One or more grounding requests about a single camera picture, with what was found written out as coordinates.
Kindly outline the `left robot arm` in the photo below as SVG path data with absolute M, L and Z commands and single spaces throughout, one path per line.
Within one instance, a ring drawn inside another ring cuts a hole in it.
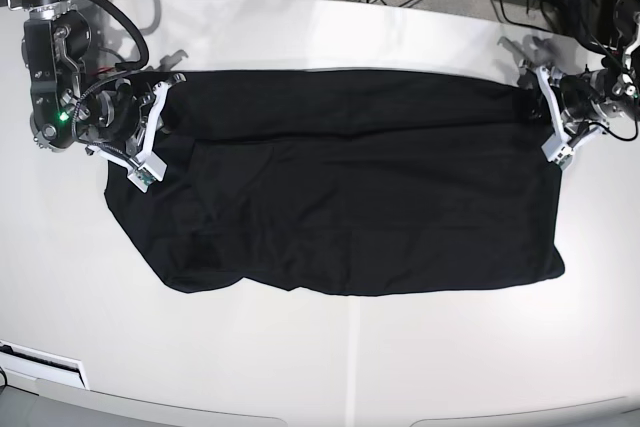
M 611 130 L 608 120 L 626 117 L 639 123 L 639 0 L 614 0 L 612 29 L 616 36 L 612 46 L 592 34 L 580 0 L 568 0 L 568 7 L 577 22 L 575 39 L 603 56 L 599 70 L 586 68 L 559 82 L 561 119 L 569 145 L 575 147 L 597 132 L 631 142 L 638 138 L 638 131 L 622 137 Z

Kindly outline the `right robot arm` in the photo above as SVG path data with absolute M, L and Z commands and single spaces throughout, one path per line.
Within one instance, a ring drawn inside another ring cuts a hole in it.
M 74 0 L 7 0 L 12 10 L 28 13 L 23 25 L 22 54 L 30 76 L 34 142 L 60 152 L 75 139 L 72 123 L 86 113 L 76 106 L 91 80 L 85 56 L 91 47 L 90 23 L 73 6 Z M 84 0 L 109 14 L 134 41 L 138 58 L 120 61 L 116 73 L 134 72 L 149 62 L 149 49 L 139 28 L 109 0 Z

